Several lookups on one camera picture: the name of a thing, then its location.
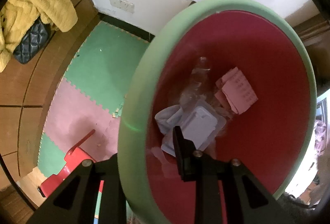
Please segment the plastic packaging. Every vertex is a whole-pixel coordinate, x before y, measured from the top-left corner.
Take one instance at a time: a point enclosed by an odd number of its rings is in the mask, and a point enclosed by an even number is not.
[[[199,99],[192,109],[184,112],[179,126],[184,138],[194,142],[196,149],[205,150],[225,126],[226,119],[218,115],[204,100]],[[175,156],[172,130],[162,141],[162,150]]]
[[[155,120],[162,134],[167,134],[181,120],[183,110],[180,105],[165,108],[155,115]]]
[[[235,113],[230,108],[224,108],[219,100],[213,95],[212,98],[206,100],[208,104],[215,110],[215,112],[222,117],[224,117],[227,121],[231,120]]]
[[[180,95],[180,106],[185,109],[186,106],[199,99],[206,100],[212,96],[208,73],[211,66],[206,57],[200,57],[191,71],[188,85]]]

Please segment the yellow blanket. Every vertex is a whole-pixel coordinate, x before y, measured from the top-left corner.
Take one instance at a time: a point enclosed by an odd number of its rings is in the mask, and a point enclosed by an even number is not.
[[[0,72],[39,16],[43,23],[62,32],[70,30],[78,19],[70,0],[8,0],[0,16]]]

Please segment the black baseboard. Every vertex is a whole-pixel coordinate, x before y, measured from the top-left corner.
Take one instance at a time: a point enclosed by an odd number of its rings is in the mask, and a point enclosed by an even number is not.
[[[102,14],[102,13],[99,13],[99,17],[102,21],[104,22],[107,22],[111,25],[114,25],[116,27],[119,27],[125,31],[128,31],[129,33],[131,34],[134,34],[138,37],[140,37],[141,39],[143,40],[146,40],[148,42],[151,42],[152,39],[155,37],[155,35],[143,30],[143,29],[140,29],[139,27],[136,27],[136,26],[133,26],[127,22],[124,22],[120,19],[117,19],[115,17],[112,17],[112,16],[109,16],[109,15],[105,15],[105,14]]]

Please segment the black metal arm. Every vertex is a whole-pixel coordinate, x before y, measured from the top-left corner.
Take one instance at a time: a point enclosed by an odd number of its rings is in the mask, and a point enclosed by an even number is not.
[[[256,177],[238,159],[214,160],[184,139],[181,128],[173,129],[178,170],[183,181],[196,181],[195,224],[222,224],[225,203],[228,224],[294,223]],[[218,181],[225,201],[221,201]]]
[[[35,211],[27,224],[94,222],[100,181],[104,181],[99,224],[126,224],[126,198],[119,180],[117,154],[93,163],[84,160]]]

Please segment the black quilted bag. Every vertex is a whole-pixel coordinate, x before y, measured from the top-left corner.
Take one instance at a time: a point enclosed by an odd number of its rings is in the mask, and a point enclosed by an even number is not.
[[[14,57],[22,64],[28,63],[47,45],[50,36],[50,25],[42,23],[40,17],[38,17],[32,27],[26,32],[20,44],[15,48],[13,52]]]

